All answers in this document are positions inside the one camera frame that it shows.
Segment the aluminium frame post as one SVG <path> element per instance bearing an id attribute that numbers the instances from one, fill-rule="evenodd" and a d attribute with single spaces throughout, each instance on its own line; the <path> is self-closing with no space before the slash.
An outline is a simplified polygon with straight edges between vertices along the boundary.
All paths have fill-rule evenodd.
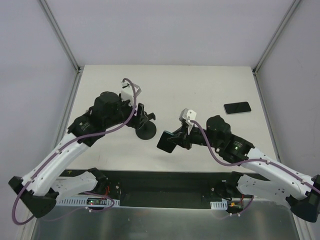
<path id="1" fill-rule="evenodd" d="M 37 1 L 40 8 L 42 9 L 48 23 L 50 24 L 58 42 L 60 43 L 60 46 L 62 47 L 64 53 L 66 54 L 70 64 L 74 68 L 75 72 L 78 74 L 81 72 L 82 68 L 79 65 L 78 61 L 76 60 L 72 49 L 69 46 L 68 41 L 66 40 L 64 33 L 62 32 L 58 21 L 56 20 L 54 13 L 48 3 L 47 0 L 38 0 Z"/>
<path id="2" fill-rule="evenodd" d="M 270 38 L 268 44 L 266 45 L 262 55 L 260 56 L 259 60 L 257 61 L 256 65 L 252 69 L 252 73 L 254 76 L 258 74 L 261 67 L 263 66 L 264 62 L 266 61 L 269 54 L 272 52 L 273 48 L 275 47 L 277 41 L 280 39 L 281 34 L 286 29 L 287 25 L 289 24 L 290 20 L 293 18 L 294 14 L 303 3 L 303 0 L 293 0 L 289 5 L 287 11 L 285 12 L 283 18 L 281 19 L 279 25 L 277 26 L 275 32 L 273 33 L 272 37 Z"/>

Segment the black phone stand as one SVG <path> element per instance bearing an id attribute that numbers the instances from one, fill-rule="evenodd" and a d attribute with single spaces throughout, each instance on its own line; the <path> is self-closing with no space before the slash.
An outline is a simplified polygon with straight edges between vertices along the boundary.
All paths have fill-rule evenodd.
<path id="1" fill-rule="evenodd" d="M 142 103 L 138 104 L 135 133 L 141 140 L 151 140 L 157 133 L 157 127 L 153 122 L 156 115 L 153 112 L 147 113 L 144 108 Z"/>

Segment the green phone black screen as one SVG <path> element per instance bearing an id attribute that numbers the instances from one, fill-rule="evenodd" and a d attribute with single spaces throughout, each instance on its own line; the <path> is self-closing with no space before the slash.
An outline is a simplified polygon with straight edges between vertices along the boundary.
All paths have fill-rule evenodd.
<path id="1" fill-rule="evenodd" d="M 171 154 L 176 148 L 177 144 L 172 141 L 172 138 L 175 138 L 175 135 L 169 131 L 163 131 L 156 147 L 166 153 Z"/>

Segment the black phone on table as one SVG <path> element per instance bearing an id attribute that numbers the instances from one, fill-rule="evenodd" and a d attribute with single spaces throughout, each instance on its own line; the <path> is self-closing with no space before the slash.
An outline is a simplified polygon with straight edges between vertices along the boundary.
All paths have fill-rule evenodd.
<path id="1" fill-rule="evenodd" d="M 227 115 L 250 113 L 252 111 L 247 101 L 226 103 L 223 107 Z"/>

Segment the left aluminium frame post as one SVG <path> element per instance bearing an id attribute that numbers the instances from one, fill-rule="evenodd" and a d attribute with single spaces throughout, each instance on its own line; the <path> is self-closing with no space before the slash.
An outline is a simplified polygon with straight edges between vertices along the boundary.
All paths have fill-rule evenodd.
<path id="1" fill-rule="evenodd" d="M 60 43 L 60 46 L 62 47 L 64 53 L 66 54 L 70 64 L 74 68 L 75 72 L 78 74 L 81 72 L 82 68 L 79 65 L 78 61 L 76 60 L 72 49 L 69 46 L 68 41 L 66 40 L 64 33 L 62 32 L 58 21 L 56 20 L 54 13 L 48 3 L 47 0 L 38 0 L 37 1 L 40 8 L 42 9 L 48 23 L 50 24 L 58 42 Z"/>

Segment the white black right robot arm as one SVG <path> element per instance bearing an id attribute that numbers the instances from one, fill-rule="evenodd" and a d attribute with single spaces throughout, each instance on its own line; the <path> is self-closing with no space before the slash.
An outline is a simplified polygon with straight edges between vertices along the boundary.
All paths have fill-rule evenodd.
<path id="1" fill-rule="evenodd" d="M 225 167 L 239 166 L 263 176 L 265 181 L 238 174 L 225 184 L 230 197 L 259 196 L 289 207 L 297 217 L 315 223 L 320 214 L 320 177 L 289 168 L 265 155 L 251 142 L 234 135 L 220 115 L 210 117 L 203 129 L 195 120 L 184 120 L 168 139 L 189 150 L 193 144 L 206 146 L 212 157 Z"/>

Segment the right aluminium frame post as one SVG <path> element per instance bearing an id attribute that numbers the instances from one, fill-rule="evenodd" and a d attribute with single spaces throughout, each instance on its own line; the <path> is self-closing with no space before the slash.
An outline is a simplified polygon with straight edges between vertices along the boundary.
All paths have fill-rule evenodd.
<path id="1" fill-rule="evenodd" d="M 256 65 L 252 69 L 252 73 L 254 76 L 258 74 L 261 67 L 263 66 L 264 62 L 266 61 L 269 54 L 272 52 L 273 48 L 275 47 L 277 41 L 280 39 L 281 34 L 286 29 L 287 25 L 289 24 L 290 20 L 293 18 L 294 14 L 303 3 L 303 0 L 293 0 L 289 5 L 287 11 L 285 12 L 283 18 L 281 19 L 279 25 L 277 26 L 275 32 L 273 33 L 272 37 L 270 38 L 268 44 L 266 45 L 262 55 L 260 56 L 259 60 L 257 61 Z"/>

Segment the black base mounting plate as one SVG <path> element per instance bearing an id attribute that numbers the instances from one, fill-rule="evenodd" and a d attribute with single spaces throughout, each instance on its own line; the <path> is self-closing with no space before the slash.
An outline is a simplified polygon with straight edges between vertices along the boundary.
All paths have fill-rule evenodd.
<path id="1" fill-rule="evenodd" d="M 222 198 L 240 199 L 241 193 L 223 186 L 227 172 L 101 171 L 106 179 L 93 193 L 119 200 L 122 207 L 209 209 Z"/>

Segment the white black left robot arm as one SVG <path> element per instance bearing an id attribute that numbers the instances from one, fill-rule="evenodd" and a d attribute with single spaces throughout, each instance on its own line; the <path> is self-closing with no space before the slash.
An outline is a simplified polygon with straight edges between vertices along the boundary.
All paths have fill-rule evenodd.
<path id="1" fill-rule="evenodd" d="M 80 193 L 107 197 L 107 177 L 97 168 L 58 181 L 57 177 L 78 156 L 88 150 L 97 140 L 124 126 L 141 130 L 152 123 L 156 116 L 147 113 L 136 96 L 124 99 L 124 93 L 105 91 L 98 96 L 86 113 L 77 117 L 68 127 L 67 134 L 60 143 L 37 167 L 23 177 L 14 176 L 8 184 L 17 194 L 11 217 L 15 224 L 16 208 L 22 201 L 33 217 L 41 218 L 48 214 L 57 202 Z"/>

